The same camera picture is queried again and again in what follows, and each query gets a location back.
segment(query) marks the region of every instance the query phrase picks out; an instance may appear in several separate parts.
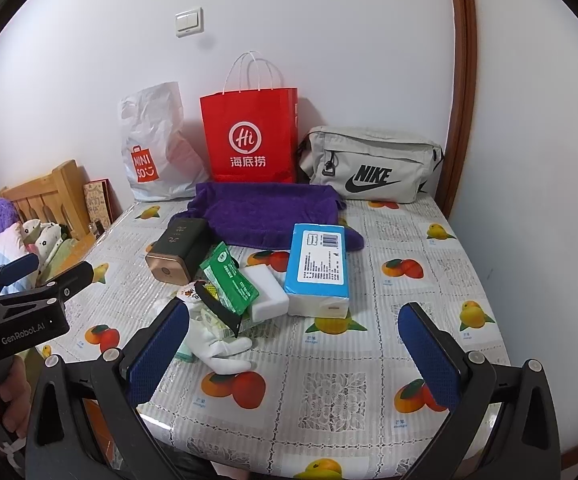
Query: bag strap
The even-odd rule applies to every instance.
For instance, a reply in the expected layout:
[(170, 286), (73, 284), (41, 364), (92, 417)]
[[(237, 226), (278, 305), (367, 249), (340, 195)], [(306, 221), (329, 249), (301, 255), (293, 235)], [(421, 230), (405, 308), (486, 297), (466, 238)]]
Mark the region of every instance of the bag strap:
[[(258, 60), (256, 59), (256, 56), (254, 56), (254, 52), (256, 54), (260, 54), (260, 52), (258, 50), (248, 50), (247, 52), (243, 52), (242, 54), (240, 54), (236, 60), (233, 62), (233, 64), (231, 65), (231, 68), (229, 69), (229, 73), (227, 73), (227, 78), (224, 80), (224, 86), (222, 87), (222, 95), (224, 95), (224, 93), (226, 92), (227, 89), (227, 82), (229, 81), (229, 77), (231, 76), (231, 72), (233, 72), (233, 69), (236, 66), (237, 62), (240, 62), (240, 68), (238, 70), (238, 92), (242, 92), (242, 62), (245, 60), (246, 56), (251, 56), (251, 59), (253, 59), (254, 65), (256, 66), (256, 71), (258, 72), (258, 91), (261, 90), (260, 88), (260, 68), (258, 67)], [(264, 64), (266, 65), (266, 69), (269, 71), (269, 78), (271, 80), (271, 90), (274, 89), (274, 75), (271, 72), (271, 67), (269, 67), (269, 62), (266, 60), (260, 60), (262, 62), (264, 62)]]

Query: green wet wipes package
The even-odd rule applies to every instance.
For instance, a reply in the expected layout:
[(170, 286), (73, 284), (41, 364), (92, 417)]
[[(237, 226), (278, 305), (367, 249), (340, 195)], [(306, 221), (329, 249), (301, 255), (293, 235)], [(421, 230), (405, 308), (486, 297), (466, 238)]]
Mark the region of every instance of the green wet wipes package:
[(260, 295), (233, 262), (224, 242), (220, 242), (213, 253), (200, 264), (207, 279), (218, 290), (220, 303), (239, 316)]

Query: human hand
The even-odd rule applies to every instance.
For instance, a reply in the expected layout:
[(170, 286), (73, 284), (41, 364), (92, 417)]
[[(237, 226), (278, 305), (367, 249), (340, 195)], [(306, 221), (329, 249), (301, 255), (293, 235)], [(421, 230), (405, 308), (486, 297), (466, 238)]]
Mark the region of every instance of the human hand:
[(18, 437), (25, 437), (31, 412), (31, 386), (26, 380), (24, 361), (18, 355), (13, 356), (8, 377), (0, 384), (0, 398), (10, 402), (2, 416), (2, 424), (8, 431), (15, 431)]

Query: metal bolt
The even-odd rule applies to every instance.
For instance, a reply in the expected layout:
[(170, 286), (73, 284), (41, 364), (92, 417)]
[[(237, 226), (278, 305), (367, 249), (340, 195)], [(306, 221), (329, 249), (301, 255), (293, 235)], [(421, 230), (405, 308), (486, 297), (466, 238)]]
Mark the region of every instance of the metal bolt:
[(105, 361), (115, 361), (119, 355), (120, 351), (117, 348), (109, 348), (102, 354), (102, 359)]
[(469, 361), (473, 364), (481, 365), (485, 360), (485, 355), (482, 352), (469, 352)]
[(58, 361), (59, 361), (59, 360), (60, 360), (60, 359), (58, 358), (57, 355), (50, 355), (49, 357), (47, 357), (47, 358), (44, 360), (44, 364), (45, 364), (47, 367), (51, 368), (52, 366), (55, 366), (56, 364), (58, 364)]
[(540, 364), (540, 361), (536, 361), (536, 359), (530, 359), (529, 360), (529, 368), (531, 370), (533, 370), (534, 372), (541, 372), (542, 371), (542, 365)]

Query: shopping bag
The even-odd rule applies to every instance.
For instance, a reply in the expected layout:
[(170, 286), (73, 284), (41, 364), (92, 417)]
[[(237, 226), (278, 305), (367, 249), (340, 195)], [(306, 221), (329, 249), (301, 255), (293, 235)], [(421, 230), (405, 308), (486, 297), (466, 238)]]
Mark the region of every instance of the shopping bag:
[[(260, 88), (256, 51), (239, 56), (222, 92), (200, 98), (211, 173), (216, 182), (295, 182), (294, 154), (298, 143), (298, 89)], [(258, 88), (226, 91), (237, 62), (251, 56), (258, 72)]]
[(152, 86), (118, 105), (122, 159), (136, 200), (159, 202), (195, 196), (206, 182), (202, 159), (182, 136), (178, 83)]

